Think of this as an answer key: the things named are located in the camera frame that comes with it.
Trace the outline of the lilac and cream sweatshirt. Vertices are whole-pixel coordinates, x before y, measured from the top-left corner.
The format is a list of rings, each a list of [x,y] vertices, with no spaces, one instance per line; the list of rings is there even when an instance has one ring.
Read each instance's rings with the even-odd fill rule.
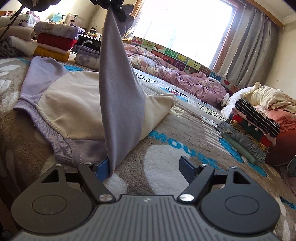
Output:
[[[99,71],[69,71],[34,57],[15,110],[26,112],[51,144],[55,160],[77,167],[108,160],[109,174],[177,103],[173,94],[146,94],[125,51],[125,21],[110,6],[103,27]]]

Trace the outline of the brown Mickey Mouse blanket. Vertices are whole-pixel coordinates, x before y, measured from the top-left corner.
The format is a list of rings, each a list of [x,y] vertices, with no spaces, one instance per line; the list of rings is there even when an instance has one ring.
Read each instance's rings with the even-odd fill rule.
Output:
[[[14,110],[30,65],[29,58],[1,60],[1,194],[12,202],[56,163],[53,150],[24,111]],[[238,166],[272,195],[280,206],[275,234],[295,240],[295,195],[272,166],[251,164],[215,130],[217,114],[200,103],[182,100],[142,140],[105,181],[114,194],[178,195],[187,186],[179,159],[220,170]]]

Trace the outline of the folded green garment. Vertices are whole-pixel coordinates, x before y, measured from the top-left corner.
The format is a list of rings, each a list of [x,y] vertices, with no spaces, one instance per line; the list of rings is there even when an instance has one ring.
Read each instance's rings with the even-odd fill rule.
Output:
[[[254,156],[252,156],[252,154],[250,154],[250,152],[248,152],[246,149],[243,148],[243,146],[241,146],[238,142],[236,142],[236,140],[234,140],[233,138],[229,137],[228,135],[226,135],[225,133],[221,132],[222,137],[229,142],[234,149],[237,150],[237,152],[241,155],[243,155],[248,162],[255,164],[256,163],[256,159]]]

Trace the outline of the folded grey flower garment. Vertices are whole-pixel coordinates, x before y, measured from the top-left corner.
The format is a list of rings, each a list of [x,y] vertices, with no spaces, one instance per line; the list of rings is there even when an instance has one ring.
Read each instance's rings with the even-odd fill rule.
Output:
[[[85,45],[75,45],[72,49],[76,56],[75,63],[89,69],[99,71],[100,52]]]

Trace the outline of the folded red sweater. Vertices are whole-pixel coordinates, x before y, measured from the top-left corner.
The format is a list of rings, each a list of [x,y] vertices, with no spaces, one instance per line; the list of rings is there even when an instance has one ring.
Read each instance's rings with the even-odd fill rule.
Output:
[[[41,33],[37,36],[37,42],[68,51],[77,43],[77,40]]]

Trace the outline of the folded lilac grey sweater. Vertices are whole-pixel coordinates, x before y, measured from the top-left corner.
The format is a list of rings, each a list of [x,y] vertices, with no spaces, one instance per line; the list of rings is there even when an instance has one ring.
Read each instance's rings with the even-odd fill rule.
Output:
[[[84,30],[77,26],[64,25],[54,22],[38,22],[34,31],[37,35],[44,33],[74,40],[84,33]]]

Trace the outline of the black white striped garment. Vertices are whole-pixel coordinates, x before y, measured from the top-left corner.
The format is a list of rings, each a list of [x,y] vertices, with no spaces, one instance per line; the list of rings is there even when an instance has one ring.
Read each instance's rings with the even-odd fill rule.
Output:
[[[276,121],[265,116],[245,99],[240,98],[236,101],[235,110],[242,118],[261,129],[263,133],[270,134],[272,138],[276,138],[280,133],[280,125]]]

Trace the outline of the colourful alphabet foam mat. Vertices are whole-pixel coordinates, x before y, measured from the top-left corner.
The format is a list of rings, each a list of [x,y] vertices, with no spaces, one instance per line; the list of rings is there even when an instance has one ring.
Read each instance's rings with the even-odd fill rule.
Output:
[[[210,68],[162,45],[139,37],[133,37],[131,45],[140,46],[146,49],[155,56],[160,57],[166,61],[168,64],[187,74],[202,72],[206,76],[218,80],[230,94],[234,94],[235,92],[239,91],[239,88],[236,85],[232,84],[226,78],[222,77]]]

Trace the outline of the pink crumpled quilt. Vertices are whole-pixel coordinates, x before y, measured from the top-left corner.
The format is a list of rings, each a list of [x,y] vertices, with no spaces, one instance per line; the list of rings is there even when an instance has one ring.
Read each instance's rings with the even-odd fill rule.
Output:
[[[223,101],[226,90],[218,80],[202,72],[187,74],[180,71],[140,46],[124,44],[124,47],[134,68],[175,85],[212,106],[219,106]]]

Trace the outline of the folded yellow sweater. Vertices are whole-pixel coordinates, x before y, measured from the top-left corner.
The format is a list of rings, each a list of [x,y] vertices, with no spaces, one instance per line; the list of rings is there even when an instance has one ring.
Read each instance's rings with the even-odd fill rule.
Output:
[[[70,52],[68,51],[66,54],[54,52],[51,50],[46,50],[41,47],[37,47],[36,50],[33,53],[34,56],[41,56],[41,57],[47,57],[47,58],[53,58],[57,61],[61,62],[67,62],[70,56]]]

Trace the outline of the cream white duvet pile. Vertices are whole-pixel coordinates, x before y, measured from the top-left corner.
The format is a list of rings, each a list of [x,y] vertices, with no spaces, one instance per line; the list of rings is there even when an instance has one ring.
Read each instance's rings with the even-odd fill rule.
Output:
[[[231,97],[224,96],[225,106],[221,114],[228,118],[238,99],[244,98],[252,106],[260,106],[261,110],[284,110],[295,114],[295,99],[283,91],[256,82],[252,87],[245,87]]]

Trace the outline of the grey curtain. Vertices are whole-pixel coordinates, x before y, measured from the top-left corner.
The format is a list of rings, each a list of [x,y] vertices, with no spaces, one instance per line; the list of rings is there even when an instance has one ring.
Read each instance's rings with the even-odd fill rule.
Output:
[[[226,65],[225,78],[239,89],[265,84],[278,46],[280,28],[259,9],[246,7],[240,29],[240,43],[231,62]]]

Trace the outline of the wooden window frame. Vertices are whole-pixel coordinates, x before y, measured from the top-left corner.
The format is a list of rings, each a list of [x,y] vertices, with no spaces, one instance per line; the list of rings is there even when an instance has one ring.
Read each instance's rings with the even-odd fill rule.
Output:
[[[131,36],[218,67],[229,50],[237,50],[256,12],[242,1],[144,1]]]

